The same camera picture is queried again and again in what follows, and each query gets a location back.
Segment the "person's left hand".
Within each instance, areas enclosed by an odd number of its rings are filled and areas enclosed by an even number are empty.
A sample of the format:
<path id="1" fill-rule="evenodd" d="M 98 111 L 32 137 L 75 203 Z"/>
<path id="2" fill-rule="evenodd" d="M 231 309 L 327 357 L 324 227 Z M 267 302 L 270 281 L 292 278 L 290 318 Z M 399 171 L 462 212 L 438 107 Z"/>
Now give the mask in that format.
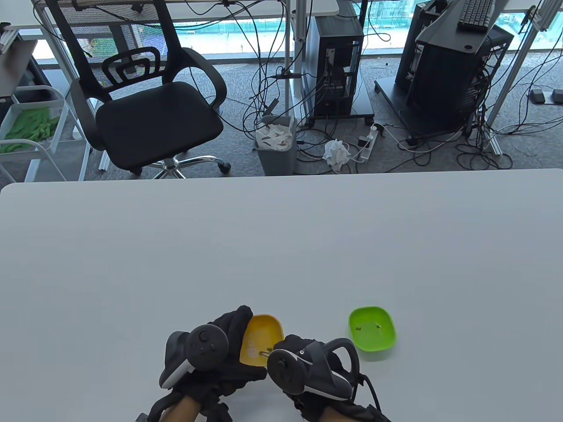
<path id="1" fill-rule="evenodd" d="M 194 400 L 202 407 L 218 402 L 221 397 L 234 394 L 244 388 L 248 382 L 264 380 L 267 376 L 265 367 L 249 366 L 240 362 L 243 337 L 253 317 L 251 308 L 238 307 L 217 318 L 211 324 L 225 332 L 229 342 L 227 357 L 210 371 L 188 373 L 172 388 L 170 394 L 173 404 L 185 398 Z"/>

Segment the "person's right hand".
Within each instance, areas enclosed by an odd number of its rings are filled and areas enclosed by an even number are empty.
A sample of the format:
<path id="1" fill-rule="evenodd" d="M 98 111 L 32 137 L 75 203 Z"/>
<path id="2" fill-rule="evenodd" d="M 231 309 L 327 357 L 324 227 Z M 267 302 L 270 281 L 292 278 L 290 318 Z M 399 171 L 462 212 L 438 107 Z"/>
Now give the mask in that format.
<path id="1" fill-rule="evenodd" d="M 288 335 L 274 345 L 266 364 L 274 384 L 307 420 L 318 420 L 332 404 L 353 404 L 360 363 L 351 340 L 328 343 Z"/>

